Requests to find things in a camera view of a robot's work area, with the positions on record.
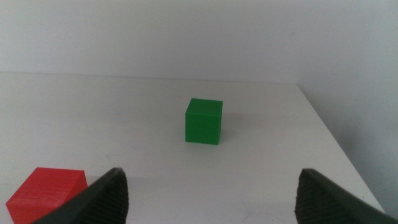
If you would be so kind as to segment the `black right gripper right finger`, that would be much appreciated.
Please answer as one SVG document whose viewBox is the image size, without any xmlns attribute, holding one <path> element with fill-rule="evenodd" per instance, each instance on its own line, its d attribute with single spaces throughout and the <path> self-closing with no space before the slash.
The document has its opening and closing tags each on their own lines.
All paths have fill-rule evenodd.
<svg viewBox="0 0 398 224">
<path fill-rule="evenodd" d="M 397 224 L 315 169 L 300 173 L 295 217 L 299 224 Z"/>
</svg>

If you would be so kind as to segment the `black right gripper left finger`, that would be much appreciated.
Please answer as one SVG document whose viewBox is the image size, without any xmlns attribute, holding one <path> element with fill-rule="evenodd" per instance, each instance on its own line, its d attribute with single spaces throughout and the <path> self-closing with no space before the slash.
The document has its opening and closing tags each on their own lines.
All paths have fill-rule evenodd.
<svg viewBox="0 0 398 224">
<path fill-rule="evenodd" d="M 126 174 L 112 168 L 86 190 L 36 220 L 39 224 L 125 224 L 129 210 Z"/>
</svg>

